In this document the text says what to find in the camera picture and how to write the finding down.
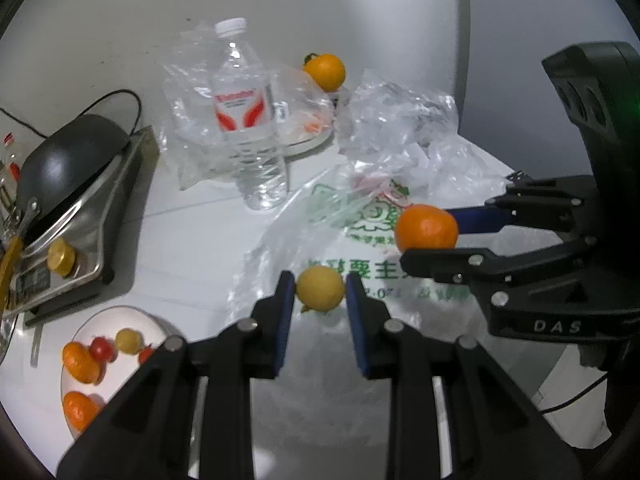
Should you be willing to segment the mandarin orange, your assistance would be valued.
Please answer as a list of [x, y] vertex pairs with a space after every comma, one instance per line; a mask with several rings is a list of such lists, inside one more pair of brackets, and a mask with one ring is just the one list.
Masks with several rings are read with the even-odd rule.
[[101, 410], [101, 403], [78, 391], [70, 391], [63, 398], [66, 420], [78, 432], [84, 432]]
[[395, 242], [401, 252], [408, 249], [452, 249], [457, 245], [459, 227], [446, 210], [427, 204], [413, 204], [398, 217]]
[[64, 346], [62, 363], [66, 372], [82, 384], [96, 384], [101, 378], [101, 364], [78, 341], [70, 341]]

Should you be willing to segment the black wok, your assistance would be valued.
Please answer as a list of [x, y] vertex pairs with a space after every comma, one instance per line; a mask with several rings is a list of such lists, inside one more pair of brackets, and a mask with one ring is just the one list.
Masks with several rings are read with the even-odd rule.
[[85, 114], [52, 134], [26, 158], [17, 182], [17, 228], [1, 260], [2, 308], [8, 305], [11, 278], [32, 222], [60, 212], [70, 196], [91, 182], [129, 142], [121, 126], [103, 116]]

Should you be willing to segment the crumpled clear plastic bag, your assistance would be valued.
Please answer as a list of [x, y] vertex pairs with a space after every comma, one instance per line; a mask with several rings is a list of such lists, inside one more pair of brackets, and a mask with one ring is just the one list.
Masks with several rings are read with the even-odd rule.
[[400, 179], [410, 195], [436, 206], [484, 203], [506, 190], [459, 134], [453, 96], [365, 70], [360, 84], [338, 103], [335, 134], [340, 153]]

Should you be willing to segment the clear water bottle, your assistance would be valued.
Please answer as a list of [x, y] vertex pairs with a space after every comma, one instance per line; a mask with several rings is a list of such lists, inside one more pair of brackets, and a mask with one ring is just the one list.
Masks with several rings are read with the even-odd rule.
[[213, 111], [233, 177], [247, 208], [270, 210], [288, 194], [270, 73], [246, 38], [245, 18], [221, 21], [214, 31], [209, 64]]

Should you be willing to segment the red cherry tomato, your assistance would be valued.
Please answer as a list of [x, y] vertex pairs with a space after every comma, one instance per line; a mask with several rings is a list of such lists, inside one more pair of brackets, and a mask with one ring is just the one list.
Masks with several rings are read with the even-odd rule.
[[153, 352], [154, 348], [152, 346], [143, 348], [138, 354], [138, 363], [140, 365], [144, 364], [150, 358], [150, 356], [152, 356]]
[[99, 336], [93, 338], [89, 346], [89, 353], [96, 362], [111, 363], [116, 359], [116, 350], [107, 338]]

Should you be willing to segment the white plate with bag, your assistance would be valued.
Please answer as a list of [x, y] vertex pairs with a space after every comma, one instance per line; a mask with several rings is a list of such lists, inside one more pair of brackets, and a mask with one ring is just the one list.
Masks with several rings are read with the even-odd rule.
[[318, 148], [333, 133], [334, 104], [325, 93], [290, 92], [277, 100], [277, 125], [285, 157]]

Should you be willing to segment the red label sauce bottle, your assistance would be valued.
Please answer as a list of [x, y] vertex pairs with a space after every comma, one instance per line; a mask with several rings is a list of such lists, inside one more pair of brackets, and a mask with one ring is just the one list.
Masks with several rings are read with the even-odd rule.
[[8, 133], [3, 139], [4, 166], [15, 182], [21, 179], [24, 156], [21, 145], [15, 142], [14, 135]]

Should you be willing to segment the stainless induction cooker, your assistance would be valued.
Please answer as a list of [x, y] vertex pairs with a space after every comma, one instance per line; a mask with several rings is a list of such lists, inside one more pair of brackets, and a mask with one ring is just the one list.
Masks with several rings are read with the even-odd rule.
[[[33, 326], [98, 296], [111, 284], [112, 260], [130, 196], [141, 167], [153, 165], [157, 156], [153, 128], [134, 133], [70, 209], [23, 250], [10, 285], [10, 307], [2, 314], [5, 321], [24, 313], [26, 325]], [[75, 266], [65, 278], [47, 266], [56, 240], [75, 251]]]

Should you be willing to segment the large orange with leaf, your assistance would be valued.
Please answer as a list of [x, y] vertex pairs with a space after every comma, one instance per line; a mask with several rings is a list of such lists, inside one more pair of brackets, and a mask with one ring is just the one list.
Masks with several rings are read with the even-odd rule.
[[342, 60], [329, 53], [309, 53], [304, 59], [306, 72], [325, 92], [338, 90], [346, 80], [346, 67]]

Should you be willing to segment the yellow cherry tomato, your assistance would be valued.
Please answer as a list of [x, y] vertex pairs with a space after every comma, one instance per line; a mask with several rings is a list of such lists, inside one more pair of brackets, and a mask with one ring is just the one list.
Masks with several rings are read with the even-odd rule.
[[328, 266], [310, 266], [299, 274], [296, 295], [303, 312], [329, 312], [338, 307], [345, 295], [341, 274]]
[[137, 330], [125, 327], [117, 332], [115, 346], [119, 352], [135, 356], [143, 348], [143, 337]]

